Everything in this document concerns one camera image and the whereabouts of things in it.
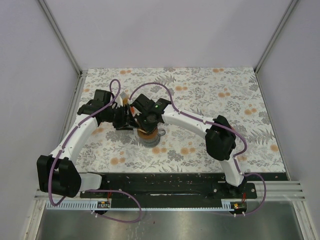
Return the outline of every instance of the floral tablecloth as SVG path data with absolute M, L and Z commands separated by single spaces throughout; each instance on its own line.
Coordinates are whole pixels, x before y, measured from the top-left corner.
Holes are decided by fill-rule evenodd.
M 246 153 L 238 157 L 245 172 L 285 172 L 269 116 L 251 67 L 92 68 L 88 70 L 79 106 L 92 99 L 96 89 L 109 90 L 119 79 L 128 95 L 148 82 L 166 85 L 180 110 L 215 118 L 222 115 L 245 137 Z M 140 89 L 148 98 L 169 99 L 160 86 Z M 139 144 L 135 131 L 115 131 L 102 123 L 86 142 L 78 171 L 90 172 L 222 172 L 219 161 L 206 152 L 205 141 L 183 128 L 162 124 L 166 130 L 158 146 Z M 243 143 L 236 139 L 236 149 Z

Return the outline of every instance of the metal frame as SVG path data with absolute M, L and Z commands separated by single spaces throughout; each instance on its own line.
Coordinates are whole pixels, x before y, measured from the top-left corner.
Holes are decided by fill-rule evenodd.
M 77 78 L 76 84 L 72 92 L 72 97 L 67 109 L 67 114 L 63 122 L 63 128 L 61 130 L 57 144 L 61 143 L 62 139 L 66 136 L 66 134 L 68 133 L 68 131 L 70 130 L 71 126 L 73 125 L 76 119 L 76 113 L 77 113 L 80 98 L 81 98 L 81 91 L 85 85 L 87 73 L 88 71 L 83 71 L 82 74 Z
M 75 119 L 75 112 L 77 111 L 77 106 L 79 104 L 79 99 L 81 97 L 81 90 L 83 88 L 83 85 L 85 83 L 85 79 L 87 76 L 87 71 L 82 71 L 81 67 L 79 66 L 77 60 L 75 59 L 72 51 L 70 50 L 52 12 L 50 11 L 50 8 L 46 2 L 46 0 L 36 0 L 41 7 L 41 10 L 45 14 L 47 20 L 49 21 L 52 29 L 54 30 L 55 35 L 57 36 L 58 40 L 61 43 L 62 48 L 64 49 L 65 53 L 67 54 L 68 58 L 70 59 L 70 62 L 75 70 L 75 72 L 78 74 L 78 80 L 74 87 L 74 91 L 72 94 L 71 101 L 68 106 L 68 112 L 64 119 L 64 127 L 61 131 L 59 142 L 63 139 L 63 137 L 66 135 L 68 130 L 71 127 L 71 124 L 73 123 Z M 284 29 L 285 24 L 287 23 L 289 17 L 296 9 L 298 3 L 300 0 L 291 0 L 289 6 L 287 7 L 285 13 L 283 14 L 278 26 L 276 27 L 273 35 L 271 36 L 265 50 L 263 51 L 256 67 L 254 68 L 254 72 L 256 74 L 256 78 L 258 81 L 258 84 L 260 86 L 259 78 L 258 78 L 258 72 L 261 70 L 264 61 L 268 57 L 269 53 L 273 49 L 273 46 L 276 42 L 276 40 L 279 38 L 281 32 Z M 261 94 L 263 100 L 265 100 L 265 95 L 263 92 L 263 89 L 260 87 Z M 269 113 L 268 105 L 266 104 L 266 110 Z M 273 128 L 279 150 L 284 162 L 284 166 L 286 169 L 286 174 L 288 178 L 290 179 L 290 174 L 287 168 L 286 161 L 284 159 L 283 150 L 281 148 L 280 143 L 278 142 L 278 135 L 274 128 L 273 120 L 270 117 L 271 126 Z M 255 183 L 256 191 L 258 198 L 261 199 L 264 194 L 263 185 L 261 182 L 257 181 L 249 181 L 249 183 Z M 310 214 L 308 211 L 308 207 L 306 205 L 306 199 L 305 195 L 302 191 L 301 185 L 298 181 L 267 181 L 267 197 L 266 201 L 290 201 L 293 204 L 293 207 L 296 212 L 296 216 L 303 234 L 304 239 L 306 240 L 317 240 L 318 236 L 316 232 L 313 232 L 313 229 L 315 227 L 313 226 L 313 223 L 310 218 Z M 31 214 L 28 216 L 28 225 L 26 228 L 26 232 L 23 236 L 23 239 L 25 240 L 35 240 L 38 232 L 38 228 L 41 222 L 41 218 L 43 216 L 44 208 L 46 206 L 46 201 L 48 200 L 47 193 L 37 191 L 34 201 L 33 201 L 33 208 Z M 80 198 L 80 195 L 77 195 L 75 198 L 69 198 L 68 201 L 75 202 L 75 201 L 88 201 L 88 199 Z M 248 199 L 248 202 L 251 201 L 257 201 L 257 199 Z
M 275 136 L 276 143 L 277 143 L 277 145 L 278 145 L 278 147 L 279 147 L 279 152 L 280 152 L 280 155 L 281 155 L 281 158 L 282 158 L 282 161 L 283 161 L 285 173 L 286 173 L 288 179 L 289 179 L 289 180 L 292 180 L 292 178 L 291 178 L 291 176 L 290 176 L 289 169 L 288 169 L 287 161 L 286 161 L 286 159 L 285 159 L 285 155 L 284 155 L 283 148 L 281 147 L 281 143 L 279 142 L 278 133 L 277 133 L 276 128 L 275 128 L 275 122 L 274 122 L 273 118 L 272 118 L 271 115 L 270 115 L 270 108 L 269 108 L 269 106 L 268 106 L 268 104 L 267 104 L 266 96 L 265 96 L 265 93 L 264 93 L 263 88 L 261 87 L 260 79 L 259 79 L 257 73 L 255 74 L 255 77 L 256 77 L 256 81 L 257 81 L 257 83 L 258 83 L 258 86 L 259 86 L 259 88 L 260 88 L 260 92 L 261 92 L 261 95 L 262 95 L 262 99 L 263 99 L 263 102 L 264 102 L 264 105 L 265 105 L 266 112 L 267 112 L 267 114 L 268 114 L 268 116 L 269 116 L 269 119 L 270 119 L 270 123 L 271 123 L 272 130 L 273 130 L 273 132 L 274 132 L 274 136 Z
M 298 5 L 299 2 L 300 2 L 300 0 L 291 0 L 289 6 L 285 10 L 278 26 L 276 27 L 274 33 L 271 36 L 271 39 L 269 40 L 268 44 L 266 45 L 266 48 L 263 51 L 262 56 L 260 57 L 256 67 L 254 68 L 254 72 L 256 74 L 258 74 L 258 72 L 260 71 L 262 65 L 264 64 L 264 61 L 266 60 L 269 53 L 271 52 L 276 40 L 279 38 L 280 34 L 282 33 L 282 31 L 284 29 L 284 26 L 286 25 L 289 17 L 292 15 L 292 13 L 296 9 L 296 6 Z
M 87 210 L 87 211 L 105 211 L 109 210 L 109 207 L 100 207 L 101 202 L 110 203 L 112 205 L 111 199 L 99 199 L 99 200 L 64 200 L 59 206 L 52 206 L 50 201 L 45 202 L 45 208 L 48 210 Z M 221 200 L 221 207 L 171 207 L 171 208 L 159 208 L 159 207 L 141 207 L 142 211 L 234 211 L 231 207 L 231 202 L 228 200 Z M 112 211 L 137 211 L 135 207 L 132 208 L 112 208 Z
M 248 202 L 256 202 L 259 201 L 263 194 L 263 184 L 260 181 L 249 181 L 249 183 L 254 183 L 255 188 L 257 190 L 258 199 L 248 199 Z M 296 216 L 301 228 L 302 235 L 305 240 L 317 240 L 318 237 L 316 233 L 313 231 L 314 226 L 310 221 L 310 216 L 308 212 L 308 208 L 306 206 L 305 195 L 302 191 L 302 186 L 298 181 L 266 181 L 267 187 L 267 197 L 266 201 L 288 201 L 291 202 L 294 210 L 296 212 Z M 59 199 L 61 196 L 54 195 L 54 199 Z M 68 203 L 71 203 L 71 207 L 68 210 L 79 210 L 82 209 L 79 204 L 83 204 L 83 210 L 86 210 L 87 206 L 85 203 L 102 201 L 101 198 L 80 198 L 80 193 L 74 198 L 66 198 Z M 48 201 L 48 194 L 45 192 L 41 192 L 39 189 L 37 190 L 34 201 L 33 201 L 33 211 L 29 217 L 28 227 L 24 234 L 24 240 L 35 240 L 37 237 L 38 228 L 41 222 L 41 218 L 44 213 L 44 208 Z M 224 199 L 225 203 L 237 201 L 235 199 Z M 148 209 L 148 211 L 158 211 L 158 209 Z M 177 211 L 190 211 L 190 209 L 176 209 Z M 200 209 L 201 211 L 212 211 L 214 209 Z
M 81 68 L 80 68 L 75 56 L 71 52 L 71 50 L 70 50 L 70 48 L 69 48 L 64 36 L 62 35 L 62 32 L 61 32 L 60 28 L 58 27 L 58 24 L 57 24 L 53 14 L 51 13 L 51 11 L 49 9 L 49 6 L 48 6 L 46 0 L 36 0 L 36 1 L 39 3 L 44 15 L 48 19 L 48 21 L 49 21 L 49 23 L 50 23 L 55 35 L 57 36 L 59 42 L 61 43 L 61 46 L 62 46 L 63 50 L 65 51 L 65 53 L 67 54 L 68 58 L 70 59 L 71 64 L 72 64 L 75 72 L 78 74 L 78 76 L 80 76 L 81 73 L 82 73 L 82 70 L 81 70 Z

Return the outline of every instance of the metal floor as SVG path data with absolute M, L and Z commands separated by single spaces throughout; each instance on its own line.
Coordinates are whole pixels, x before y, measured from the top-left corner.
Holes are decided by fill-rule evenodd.
M 254 208 L 258 203 L 250 202 Z M 133 220 L 132 211 L 107 212 Z M 266 202 L 257 213 L 233 218 L 206 211 L 148 211 L 133 224 L 95 218 L 89 211 L 45 210 L 37 240 L 302 240 L 293 206 Z

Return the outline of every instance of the purple wire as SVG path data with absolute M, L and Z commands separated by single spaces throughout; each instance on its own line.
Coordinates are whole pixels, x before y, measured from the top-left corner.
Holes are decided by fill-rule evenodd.
M 52 206 L 56 207 L 56 206 L 59 206 L 59 204 L 66 198 L 65 196 L 63 196 L 57 203 L 54 202 L 53 200 L 53 196 L 52 196 L 52 178 L 53 178 L 53 174 L 54 174 L 54 171 L 55 171 L 55 166 L 57 164 L 57 161 L 61 155 L 61 153 L 63 152 L 63 150 L 65 149 L 68 141 L 70 140 L 70 138 L 72 137 L 72 135 L 75 133 L 75 131 L 80 128 L 80 126 L 85 122 L 87 121 L 88 119 L 90 119 L 91 117 L 95 116 L 96 114 L 100 113 L 101 111 L 103 111 L 104 109 L 106 109 L 107 107 L 111 106 L 114 101 L 116 100 L 116 98 L 119 96 L 120 94 L 120 90 L 121 90 L 121 84 L 119 82 L 118 79 L 113 79 L 111 82 L 110 82 L 110 92 L 112 92 L 112 83 L 116 81 L 119 85 L 118 87 L 118 91 L 116 93 L 116 95 L 114 96 L 114 98 L 107 104 L 105 105 L 104 107 L 102 107 L 101 109 L 99 109 L 98 111 L 95 111 L 94 113 L 92 113 L 91 115 L 87 116 L 86 118 L 84 118 L 82 121 L 79 122 L 79 124 L 77 126 L 75 126 L 72 131 L 69 133 L 69 135 L 66 137 L 64 143 L 62 144 L 61 146 L 61 150 L 59 150 L 59 152 L 57 153 L 53 163 L 52 163 L 52 166 L 50 168 L 50 173 L 49 173 L 49 182 L 48 182 L 48 195 L 49 195 L 49 201 L 51 203 Z M 91 189 L 91 190 L 87 190 L 86 192 L 93 192 L 93 193 L 120 193 L 120 194 L 125 194 L 127 196 L 129 196 L 130 198 L 132 198 L 132 200 L 135 201 L 135 203 L 137 204 L 138 208 L 139 208 L 139 216 L 135 219 L 135 220 L 131 220 L 131 221 L 125 221 L 125 220 L 120 220 L 120 219 L 116 219 L 116 218 L 112 218 L 112 217 L 108 217 L 108 216 L 103 216 L 103 215 L 99 215 L 100 217 L 102 218 L 105 218 L 105 219 L 109 219 L 109 220 L 113 220 L 113 221 L 117 221 L 119 223 L 126 223 L 126 224 L 132 224 L 132 223 L 136 223 L 136 222 L 139 222 L 142 218 L 142 209 L 141 209 L 141 206 L 139 204 L 139 202 L 137 201 L 137 199 L 135 199 L 135 197 L 133 197 L 132 195 L 130 195 L 129 193 L 127 192 L 124 192 L 124 191 L 120 191 L 120 190 L 94 190 L 94 189 Z
M 86 192 L 91 192 L 91 193 L 119 193 L 119 194 L 124 194 L 127 195 L 128 197 L 132 198 L 133 201 L 135 201 L 135 203 L 137 204 L 138 208 L 139 208 L 139 216 L 135 219 L 135 220 L 130 220 L 130 221 L 126 221 L 126 220 L 120 220 L 120 219 L 116 219 L 113 217 L 109 217 L 109 216 L 104 216 L 104 215 L 100 215 L 98 214 L 99 217 L 104 218 L 104 219 L 109 219 L 109 220 L 113 220 L 119 223 L 123 223 L 123 224 L 134 224 L 137 223 L 141 220 L 142 218 L 142 209 L 140 206 L 140 203 L 138 202 L 138 200 L 132 196 L 131 194 L 125 192 L 125 191 L 120 191 L 120 190 L 86 190 Z
M 187 116 L 187 117 L 189 117 L 189 118 L 191 118 L 191 119 L 194 119 L 194 120 L 197 120 L 197 121 L 203 123 L 203 119 L 201 119 L 201 118 L 199 118 L 199 117 L 196 117 L 196 116 L 193 116 L 193 115 L 190 115 L 190 114 L 188 114 L 188 113 L 186 113 L 186 112 L 180 111 L 180 110 L 175 106 L 175 104 L 174 104 L 174 100 L 173 100 L 173 97 L 172 97 L 172 94 L 171 94 L 170 90 L 169 90 L 165 85 L 163 85 L 163 84 L 161 84 L 161 83 L 158 83 L 158 82 L 148 82 L 148 83 L 144 83 L 144 84 L 138 86 L 138 87 L 131 93 L 131 95 L 130 95 L 130 97 L 129 97 L 129 100 L 131 100 L 132 96 L 133 96 L 140 88 L 142 88 L 142 87 L 144 87 L 144 86 L 147 86 L 147 85 L 159 85 L 159 86 L 163 87 L 163 88 L 167 91 L 167 93 L 168 93 L 168 95 L 169 95 L 169 98 L 170 98 L 170 101 L 171 101 L 171 105 L 172 105 L 172 107 L 173 107 L 173 109 L 174 109 L 175 111 L 177 111 L 179 114 L 185 115 L 185 116 Z M 263 179 L 263 177 L 262 177 L 260 174 L 258 174 L 258 173 L 256 173 L 256 172 L 252 172 L 252 173 L 248 173 L 248 174 L 243 174 L 243 173 L 241 172 L 241 170 L 240 170 L 240 167 L 239 167 L 238 162 L 237 162 L 237 160 L 236 160 L 236 156 L 238 156 L 238 155 L 240 155 L 240 154 L 243 154 L 243 153 L 247 150 L 248 146 L 247 146 L 246 139 L 245 139 L 243 136 L 241 136 L 237 131 L 235 131 L 235 130 L 229 128 L 229 127 L 220 125 L 220 124 L 215 123 L 215 122 L 212 122 L 212 121 L 205 121 L 205 124 L 211 124 L 211 125 L 213 125 L 213 126 L 217 126 L 217 127 L 219 127 L 219 128 L 225 129 L 225 130 L 227 130 L 227 131 L 235 134 L 236 136 L 238 136 L 238 137 L 242 140 L 242 142 L 243 142 L 243 144 L 244 144 L 243 150 L 240 151 L 240 152 L 235 153 L 235 154 L 232 156 L 233 161 L 234 161 L 234 163 L 235 163 L 235 167 L 236 167 L 237 171 L 238 171 L 241 175 L 243 175 L 243 176 L 245 176 L 245 177 L 249 177 L 249 176 L 251 176 L 251 175 L 258 176 L 258 177 L 261 179 L 261 181 L 262 181 L 262 183 L 263 183 L 263 187 L 264 187 L 264 194 L 263 194 L 263 198 L 262 198 L 262 201 L 261 201 L 260 205 L 259 205 L 255 210 L 250 211 L 250 212 L 246 213 L 245 215 L 251 215 L 251 214 L 255 213 L 255 212 L 256 212 L 257 210 L 259 210 L 259 209 L 263 206 L 263 204 L 265 203 L 265 200 L 266 200 L 266 197 L 267 197 L 267 186 L 266 186 L 265 180 Z

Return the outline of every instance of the purple cable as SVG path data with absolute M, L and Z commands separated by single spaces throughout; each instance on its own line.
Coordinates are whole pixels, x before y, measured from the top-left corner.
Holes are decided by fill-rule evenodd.
M 66 148 L 66 145 L 68 143 L 68 141 L 70 140 L 70 138 L 72 137 L 72 135 L 75 133 L 75 131 L 85 122 L 87 121 L 89 118 L 93 117 L 94 115 L 100 113 L 101 111 L 103 111 L 104 109 L 106 109 L 107 107 L 109 107 L 110 105 L 112 105 L 114 103 L 114 101 L 116 100 L 116 98 L 119 96 L 120 94 L 120 89 L 121 89 L 121 84 L 119 82 L 118 79 L 113 79 L 111 82 L 110 82 L 110 89 L 111 89 L 111 85 L 112 83 L 116 81 L 119 85 L 119 88 L 118 88 L 118 92 L 116 93 L 116 95 L 114 96 L 114 98 L 107 104 L 105 105 L 104 107 L 102 107 L 101 109 L 99 109 L 98 111 L 92 113 L 91 115 L 87 116 L 85 119 L 83 119 L 82 121 L 79 122 L 79 124 L 77 126 L 75 126 L 72 131 L 69 133 L 69 135 L 66 137 L 65 141 L 63 142 L 62 144 L 62 149 L 59 150 L 59 152 L 57 153 L 57 155 L 55 156 L 55 159 L 52 163 L 52 166 L 50 168 L 50 173 L 49 173 L 49 182 L 48 182 L 48 195 L 49 195 L 49 200 L 50 200 L 50 203 L 52 206 L 56 207 L 58 206 L 64 199 L 65 199 L 65 196 L 63 196 L 57 203 L 54 202 L 53 200 L 53 197 L 52 197 L 52 178 L 53 178 L 53 175 L 54 175 L 54 171 L 55 171 L 55 166 L 57 164 L 57 161 L 61 155 L 61 153 L 64 151 L 64 149 Z
M 66 198 L 65 196 L 63 196 L 57 203 L 54 202 L 53 200 L 53 197 L 52 197 L 52 178 L 53 178 L 53 174 L 54 174 L 54 171 L 55 171 L 55 166 L 57 164 L 57 161 L 61 155 L 61 153 L 63 152 L 63 150 L 65 149 L 68 141 L 70 140 L 70 138 L 72 137 L 72 135 L 75 133 L 75 131 L 80 128 L 80 126 L 85 122 L 87 121 L 89 118 L 95 116 L 96 114 L 100 113 L 101 111 L 103 111 L 104 109 L 106 109 L 107 107 L 109 107 L 110 105 L 112 105 L 114 103 L 114 101 L 116 100 L 116 98 L 119 96 L 120 94 L 120 90 L 121 90 L 121 84 L 119 82 L 118 79 L 113 79 L 111 82 L 110 82 L 110 92 L 112 92 L 112 83 L 116 81 L 119 85 L 119 88 L 118 88 L 118 91 L 116 93 L 116 95 L 114 96 L 114 98 L 107 104 L 105 105 L 104 107 L 102 107 L 101 109 L 99 109 L 98 111 L 92 113 L 91 115 L 87 116 L 86 118 L 84 118 L 82 121 L 79 122 L 79 124 L 77 126 L 75 126 L 72 131 L 69 133 L 69 135 L 67 136 L 67 138 L 65 139 L 64 143 L 62 144 L 62 149 L 59 150 L 59 152 L 57 153 L 53 163 L 52 163 L 52 166 L 51 166 L 51 169 L 50 169 L 50 173 L 49 173 L 49 183 L 48 183 L 48 195 L 49 195 L 49 200 L 50 200 L 50 203 L 52 206 L 56 207 L 56 206 L 59 206 L 59 204 Z M 113 220 L 113 221 L 117 221 L 119 223 L 126 223 L 126 224 L 132 224 L 132 223 L 136 223 L 136 222 L 139 222 L 142 218 L 142 209 L 141 209 L 141 206 L 139 204 L 139 202 L 137 201 L 137 199 L 135 199 L 132 195 L 130 195 L 129 193 L 127 192 L 124 192 L 124 191 L 119 191 L 119 190 L 87 190 L 87 192 L 94 192 L 94 193 L 120 193 L 120 194 L 125 194 L 127 196 L 129 196 L 130 198 L 132 198 L 135 203 L 137 204 L 138 208 L 139 208 L 139 216 L 137 219 L 135 220 L 131 220 L 131 221 L 125 221 L 125 220 L 120 220 L 120 219 L 116 219 L 116 218 L 112 218 L 112 217 L 108 217 L 108 216 L 103 216 L 103 215 L 99 215 L 100 217 L 102 218 L 105 218 L 105 219 L 109 219 L 109 220 Z
M 144 83 L 144 84 L 138 86 L 138 87 L 131 93 L 131 95 L 130 95 L 130 97 L 129 97 L 129 100 L 131 100 L 132 96 L 133 96 L 140 88 L 142 88 L 142 87 L 144 87 L 144 86 L 147 86 L 147 85 L 159 85 L 159 86 L 163 87 L 163 88 L 167 91 L 167 93 L 168 93 L 168 95 L 169 95 L 169 98 L 170 98 L 171 105 L 172 105 L 173 109 L 174 109 L 175 111 L 177 111 L 178 114 L 185 115 L 185 116 L 187 116 L 187 117 L 189 117 L 189 118 L 191 118 L 191 119 L 194 119 L 194 120 L 197 120 L 197 121 L 203 123 L 203 119 L 198 118 L 198 117 L 196 117 L 196 116 L 192 116 L 192 115 L 190 115 L 190 114 L 188 114 L 188 113 L 186 113 L 186 112 L 180 111 L 180 110 L 175 106 L 175 104 L 174 104 L 174 100 L 173 100 L 173 97 L 172 97 L 172 94 L 171 94 L 170 90 L 169 90 L 165 85 L 163 85 L 163 84 L 161 84 L 161 83 L 158 83 L 158 82 L 148 82 L 148 83 Z M 262 198 L 262 201 L 261 201 L 260 205 L 259 205 L 255 210 L 250 211 L 250 212 L 246 213 L 245 215 L 251 215 L 251 214 L 255 213 L 255 212 L 256 212 L 257 210 L 259 210 L 259 209 L 263 206 L 263 204 L 265 203 L 265 200 L 266 200 L 266 197 L 267 197 L 267 186 L 266 186 L 265 180 L 263 179 L 263 177 L 262 177 L 260 174 L 255 173 L 255 172 L 248 173 L 248 174 L 243 174 L 243 173 L 241 172 L 240 168 L 239 168 L 239 165 L 238 165 L 237 160 L 236 160 L 236 156 L 238 156 L 238 155 L 240 155 L 240 154 L 243 154 L 243 153 L 247 150 L 248 146 L 247 146 L 247 142 L 246 142 L 245 138 L 244 138 L 243 136 L 241 136 L 241 135 L 240 135 L 238 132 L 236 132 L 235 130 L 233 130 L 233 129 L 229 128 L 229 127 L 220 125 L 220 124 L 218 124 L 218 123 L 215 123 L 215 122 L 212 122 L 212 121 L 205 121 L 205 124 L 211 124 L 211 125 L 213 125 L 213 126 L 217 126 L 217 127 L 219 127 L 219 128 L 225 129 L 225 130 L 227 130 L 227 131 L 235 134 L 236 136 L 238 136 L 238 137 L 242 140 L 242 142 L 243 142 L 243 144 L 244 144 L 243 150 L 240 151 L 240 152 L 235 153 L 235 154 L 232 156 L 232 157 L 233 157 L 233 160 L 234 160 L 234 163 L 235 163 L 235 167 L 236 167 L 237 171 L 238 171 L 241 175 L 243 175 L 243 176 L 245 176 L 245 177 L 248 177 L 248 176 L 251 176 L 251 175 L 258 176 L 258 177 L 262 180 L 263 187 L 264 187 L 264 194 L 263 194 L 263 198 Z
M 142 209 L 140 206 L 140 203 L 138 202 L 137 199 L 135 199 L 134 196 L 132 196 L 131 194 L 125 192 L 125 191 L 120 191 L 120 190 L 87 190 L 86 192 L 91 192 L 91 193 L 119 193 L 119 194 L 124 194 L 127 195 L 128 197 L 132 198 L 133 201 L 135 201 L 135 203 L 137 204 L 138 208 L 139 208 L 139 216 L 135 219 L 135 220 L 131 220 L 131 221 L 126 221 L 126 220 L 119 220 L 113 217 L 109 217 L 109 216 L 104 216 L 104 215 L 100 215 L 98 214 L 99 217 L 104 218 L 104 219 L 109 219 L 109 220 L 113 220 L 119 223 L 123 223 L 123 224 L 134 224 L 137 223 L 141 220 L 142 218 Z

